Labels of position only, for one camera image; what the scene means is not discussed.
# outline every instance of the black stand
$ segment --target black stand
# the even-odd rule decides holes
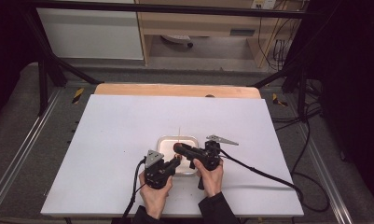
[[[65,217],[64,220],[65,220],[65,223],[67,224],[73,224],[70,217]]]
[[[325,48],[323,41],[328,39],[327,24],[330,22],[332,16],[337,11],[342,0],[337,0],[331,3],[328,0],[311,1],[307,12],[319,11],[323,8],[328,8],[328,5],[333,4],[323,18],[307,18],[303,20],[298,28],[297,36],[291,46],[290,52],[285,60],[283,70],[267,77],[256,84],[247,87],[261,88],[271,83],[279,77],[286,77],[283,84],[284,92],[291,92],[297,85],[298,91],[298,115],[303,122],[306,121],[305,116],[305,99],[306,99],[306,79],[308,68],[315,59],[316,53],[320,48]]]
[[[58,87],[63,87],[67,83],[67,79],[65,78],[61,68],[68,70],[69,72],[73,73],[77,77],[82,78],[90,84],[103,83],[102,81],[98,81],[77,70],[72,65],[58,58],[52,52],[46,36],[43,34],[41,29],[37,25],[35,18],[33,17],[31,7],[25,6],[18,1],[14,1],[13,4],[10,5],[10,8],[11,13],[14,15],[16,20],[22,19],[22,21],[19,21],[19,23],[22,25],[21,28],[26,28],[27,31],[29,31],[23,33],[25,34],[27,39],[30,40],[32,49],[36,50],[38,58],[40,86],[40,110],[38,116],[41,116],[48,106],[47,75],[50,76],[53,84]]]

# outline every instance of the gray carpet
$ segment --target gray carpet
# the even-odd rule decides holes
[[[252,84],[263,78],[263,74],[228,73],[228,72],[183,72],[183,71],[160,71],[160,70],[131,70],[131,69],[86,69],[86,72],[98,79],[108,82],[144,82],[144,83],[180,83],[180,84],[211,84],[211,85],[235,85],[243,86],[246,83]],[[69,76],[73,81],[78,78]],[[27,69],[23,73],[22,80],[18,83],[20,90],[28,90],[24,85],[35,85],[36,71]],[[89,95],[94,92],[94,86],[85,88],[78,104],[71,104],[77,85],[64,88],[59,102],[56,104],[47,124],[35,142],[28,159],[21,168],[19,175],[11,186],[6,198],[0,206],[0,220],[11,222],[44,222],[59,220],[58,218],[40,215],[41,207],[45,201],[44,193],[50,189],[55,175],[62,163],[67,151],[67,141],[73,137],[72,130],[77,128],[77,123],[83,113]],[[22,95],[22,92],[15,91],[15,95]],[[35,120],[38,102],[34,101],[36,93],[25,98],[16,99],[16,104],[8,104],[0,119],[0,177],[10,163],[12,155],[18,149],[24,136],[27,134]],[[271,101],[271,93],[262,93],[267,100],[270,114],[275,118],[294,117],[288,106],[274,105]],[[14,125],[26,122],[23,126]],[[374,200],[363,184],[359,174],[352,163],[339,159],[339,152],[336,143],[331,137],[326,121],[323,118],[311,119],[312,136],[326,161],[330,173],[339,188],[340,194],[346,203],[347,208],[355,223],[374,223]],[[301,137],[297,125],[292,125],[277,132],[279,141],[284,152],[284,157],[289,168],[291,168],[302,150],[304,140]],[[309,154],[302,158],[297,171],[309,175],[318,180],[317,174],[312,166]],[[296,177],[295,183],[302,189],[306,203],[313,207],[322,207],[325,198],[321,191],[310,181]],[[297,217],[297,223],[337,223],[332,209],[324,213],[315,213],[304,208],[305,216]],[[285,220],[268,219],[268,223],[286,223]]]

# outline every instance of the black sleeve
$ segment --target black sleeve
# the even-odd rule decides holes
[[[149,214],[146,213],[146,210],[143,206],[139,206],[137,213],[134,216],[132,224],[165,224],[164,222],[154,219]]]
[[[203,199],[199,203],[199,208],[204,224],[239,224],[222,192]]]

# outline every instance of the cable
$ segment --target cable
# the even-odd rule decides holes
[[[262,175],[262,176],[264,176],[264,177],[266,177],[268,179],[277,181],[279,183],[282,183],[282,184],[284,184],[284,185],[286,185],[286,186],[294,189],[297,192],[297,194],[298,194],[299,200],[301,202],[303,202],[303,193],[302,193],[302,191],[297,186],[295,186],[295,185],[293,185],[293,184],[291,184],[291,183],[289,183],[289,182],[287,182],[285,180],[282,180],[279,177],[276,177],[276,176],[273,176],[273,175],[268,175],[268,174],[266,174],[266,173],[264,173],[264,172],[262,172],[260,170],[257,170],[254,167],[247,166],[246,164],[242,163],[241,161],[238,161],[238,160],[232,158],[228,153],[226,153],[222,149],[220,149],[220,151],[226,156],[224,158],[227,158],[228,160],[234,161],[234,162],[238,163],[239,165],[241,165],[242,167],[247,168],[248,170],[250,170],[250,171],[252,171],[252,172],[254,172],[254,173],[258,174],[258,175]]]
[[[260,51],[261,51],[262,54],[263,54],[263,57],[265,58],[265,61],[268,63],[268,66],[269,66],[271,69],[273,69],[273,70],[277,70],[276,68],[273,67],[275,64],[272,64],[272,63],[269,62],[268,58],[267,58],[266,55],[265,55],[265,52],[263,51],[263,49],[262,49],[262,47],[261,47],[261,45],[260,45],[260,30],[261,30],[261,27],[262,27],[262,17],[259,18],[258,46],[259,46]]]
[[[133,204],[135,202],[135,199],[136,199],[136,194],[137,194],[137,191],[142,188],[144,185],[142,185],[138,190],[136,190],[136,185],[137,185],[137,176],[138,176],[138,171],[140,169],[140,166],[142,164],[145,163],[145,159],[146,157],[144,157],[137,165],[137,168],[136,168],[136,171],[134,173],[134,181],[133,181],[133,192],[132,192],[132,197],[131,197],[131,201],[129,202],[129,205],[128,207],[126,208],[125,212],[123,213],[123,216],[122,218],[120,217],[114,217],[111,221],[111,224],[125,224],[126,223],[126,218],[128,217],[128,214],[129,212],[131,211],[132,207],[133,207]]]
[[[314,108],[313,110],[311,110],[307,115],[306,115],[306,118],[307,119],[310,119],[318,114],[321,114],[321,107],[317,107],[317,108]],[[275,129],[275,131],[279,131],[283,128],[286,128],[288,126],[291,126],[293,124],[296,124],[301,120],[301,118],[283,118],[283,119],[277,119],[277,118],[272,118],[271,119],[273,123],[287,123],[286,125],[284,125],[283,127],[280,127],[280,128],[277,128]]]
[[[310,140],[310,137],[311,137],[311,127],[310,127],[310,123],[309,123],[309,118],[310,118],[310,116],[309,116],[309,108],[312,106],[312,105],[315,105],[315,104],[318,104],[318,102],[314,102],[314,103],[312,103],[312,104],[309,104],[308,106],[306,106],[306,109],[305,109],[305,117],[306,117],[306,125],[307,125],[307,128],[308,128],[308,133],[307,133],[307,136],[306,136],[306,142],[305,142],[305,144],[304,144],[304,146],[303,146],[303,149],[301,150],[301,152],[299,153],[299,156],[298,156],[298,158],[297,158],[297,161],[295,162],[295,164],[294,164],[294,166],[293,166],[293,168],[292,168],[292,170],[291,170],[291,172],[290,172],[290,174],[291,174],[291,176],[293,177],[294,175],[300,175],[300,176],[302,176],[302,177],[304,177],[304,178],[306,178],[306,179],[309,179],[311,182],[313,182],[315,185],[317,185],[318,186],[318,188],[320,188],[320,190],[324,193],[324,196],[326,197],[326,206],[324,207],[324,208],[313,208],[313,207],[311,207],[310,205],[308,205],[308,204],[306,204],[306,203],[304,203],[304,202],[300,202],[304,207],[306,207],[306,208],[308,208],[308,209],[310,209],[310,210],[312,210],[312,211],[314,211],[314,212],[324,212],[324,211],[326,211],[328,208],[329,208],[329,205],[330,205],[330,203],[329,203],[329,197],[328,197],[328,195],[327,195],[327,193],[326,193],[326,190],[324,189],[324,187],[318,182],[318,181],[316,181],[316,180],[314,180],[313,178],[311,178],[310,176],[308,176],[308,175],[304,175],[304,174],[302,174],[302,173],[298,173],[298,172],[296,172],[296,169],[297,169],[297,166],[298,166],[298,164],[299,164],[299,162],[300,162],[300,160],[301,160],[301,158],[303,157],[303,155],[304,155],[304,153],[305,153],[305,151],[306,151],[306,149],[307,149],[307,145],[309,144],[309,140]],[[295,121],[293,121],[293,123],[295,123],[295,122],[299,122],[300,121],[300,119],[299,118],[295,118],[294,119]]]
[[[280,6],[284,1],[286,2],[286,1],[288,1],[288,0],[282,0],[282,1],[280,1],[279,4],[277,4],[276,6],[273,7],[273,9],[276,9],[277,7],[279,7],[279,6]]]

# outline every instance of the white tabletop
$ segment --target white tabletop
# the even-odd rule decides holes
[[[292,182],[264,100],[92,95],[41,213],[54,217],[121,217],[137,163],[163,135],[215,134],[232,157]],[[224,159],[223,193],[238,217],[294,217],[303,211],[289,187]],[[163,217],[199,217],[204,194],[196,176],[178,176]],[[139,194],[130,211],[143,205]]]

